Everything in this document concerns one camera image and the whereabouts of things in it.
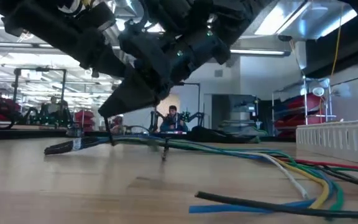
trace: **wooden table surface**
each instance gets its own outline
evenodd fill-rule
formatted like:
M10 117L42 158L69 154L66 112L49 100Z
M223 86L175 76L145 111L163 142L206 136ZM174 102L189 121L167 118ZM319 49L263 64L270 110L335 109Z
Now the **wooden table surface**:
M198 190L273 203L301 200L274 166L228 156L172 149L166 162L146 146L99 145L45 157L44 149L66 139L0 141L0 223L326 223L323 218L275 213L188 213ZM282 149L301 159L342 161L293 143L241 145ZM321 186L294 174L310 195ZM345 208L358 210L358 186L339 182ZM340 219L335 223L358 223Z

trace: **dark hair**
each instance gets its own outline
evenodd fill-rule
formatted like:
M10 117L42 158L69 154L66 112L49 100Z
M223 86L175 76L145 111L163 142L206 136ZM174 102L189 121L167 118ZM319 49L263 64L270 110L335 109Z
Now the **dark hair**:
M175 105L169 106L169 109L170 109L170 110L175 110L175 111L177 111L177 107L176 107Z

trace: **man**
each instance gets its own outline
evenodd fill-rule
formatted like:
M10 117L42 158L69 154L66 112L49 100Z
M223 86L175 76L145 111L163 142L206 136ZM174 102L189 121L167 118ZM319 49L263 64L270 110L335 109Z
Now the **man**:
M169 114L164 119L160 126L161 132L166 131L188 131L187 125L185 122L180 118L179 114L177 113L176 106L169 106Z

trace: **ceiling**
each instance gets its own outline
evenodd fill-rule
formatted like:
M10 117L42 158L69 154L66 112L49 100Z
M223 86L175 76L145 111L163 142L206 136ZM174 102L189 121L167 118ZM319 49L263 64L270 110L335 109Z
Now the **ceiling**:
M289 44L278 40L277 34L290 35L296 39L317 39L327 27L334 28L335 22L341 16L342 2L337 0L260 0L266 4L244 35L234 46L242 49L262 49L289 51ZM123 30L124 22L130 18L138 20L143 16L143 9L137 0L107 1L117 17L117 23L106 33L111 43L117 45L117 36ZM345 5L343 16L352 12L349 5ZM163 32L157 24L149 30ZM21 38L5 33L0 16L0 42L45 43L31 34ZM90 106L90 99L96 104L101 103L112 93L112 88L120 83L108 75L100 74L99 78L92 78L91 71L80 68L79 63L67 55L48 53L34 49L0 48L0 85L7 87L7 83L14 80L13 70L16 67L50 67L68 70L65 99L69 105ZM26 104L31 105L47 99L50 95L59 95L61 91L62 74L56 72L30 74L30 77L20 77L19 88Z

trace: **machine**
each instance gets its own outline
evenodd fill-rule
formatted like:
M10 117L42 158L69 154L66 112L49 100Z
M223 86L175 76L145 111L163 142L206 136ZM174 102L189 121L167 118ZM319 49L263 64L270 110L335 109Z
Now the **machine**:
M116 22L104 1L0 0L0 14L6 32L16 36L30 32L75 58L84 69L124 78L99 109L107 118L157 105L171 87L211 58L226 62L231 45L258 10L273 0L139 1L143 18L128 20L118 37L120 49L136 58L134 66L122 63L104 36L103 31ZM344 2L358 13L358 0ZM165 32L148 33L147 21L159 23Z

